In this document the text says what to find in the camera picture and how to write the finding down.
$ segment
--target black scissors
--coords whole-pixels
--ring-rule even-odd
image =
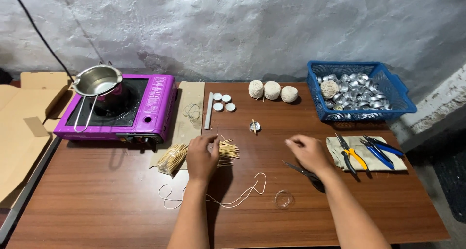
[[[306,170],[304,170],[304,169],[302,169],[300,167],[297,167],[296,165],[290,164],[288,162],[285,162],[285,161],[283,161],[283,162],[286,163],[289,167],[291,167],[291,168],[295,169],[296,171],[300,172],[301,174],[306,175],[311,180],[312,185],[317,190],[319,190],[322,193],[325,193],[325,187],[323,186],[322,181],[319,179],[319,177],[316,174],[311,173],[309,171],[306,171]]]

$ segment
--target yellow handled pliers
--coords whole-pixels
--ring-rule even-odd
[[[340,134],[335,134],[336,137],[338,138],[338,141],[340,142],[340,145],[343,147],[343,151],[341,152],[341,154],[343,155],[344,159],[345,159],[345,164],[346,166],[348,167],[348,169],[351,171],[352,174],[356,175],[356,170],[353,168],[353,166],[351,165],[350,163],[350,155],[352,157],[354,157],[358,162],[359,164],[361,164],[361,166],[363,167],[364,171],[366,171],[367,173],[369,172],[369,168],[367,168],[367,165],[366,163],[364,162],[364,160],[359,157],[356,152],[354,151],[353,148],[350,148],[348,146],[348,144],[346,143],[345,139],[343,139],[343,137],[340,135]]]

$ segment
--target blue plastic basket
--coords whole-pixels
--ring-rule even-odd
[[[380,62],[308,62],[309,86],[314,105],[316,106],[321,121],[387,121],[393,120],[405,113],[416,112],[416,106],[406,95],[408,88],[399,77],[391,74],[384,64]],[[336,74],[338,78],[342,74],[365,73],[374,82],[378,83],[378,90],[382,91],[392,105],[392,110],[352,110],[335,111],[325,106],[317,76]]]

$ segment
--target yarn ball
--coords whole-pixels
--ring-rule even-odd
[[[269,100],[275,100],[280,95],[280,85],[277,82],[270,81],[264,85],[265,98]]]
[[[285,86],[280,93],[283,102],[291,103],[298,98],[298,89],[293,86]]]
[[[324,99],[331,99],[338,91],[340,91],[340,86],[335,81],[325,81],[321,84],[322,96]]]
[[[248,90],[249,90],[249,95],[252,98],[257,99],[259,97],[262,97],[262,95],[264,94],[264,85],[262,84],[261,81],[254,80],[249,83]]]

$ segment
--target human hand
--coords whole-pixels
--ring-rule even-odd
[[[212,154],[207,151],[209,143],[213,143]],[[200,181],[208,185],[215,172],[219,159],[219,143],[217,135],[198,136],[189,142],[186,163],[189,181]]]
[[[297,134],[290,139],[286,139],[285,143],[306,170],[318,176],[329,169],[333,170],[333,166],[325,157],[320,140]]]

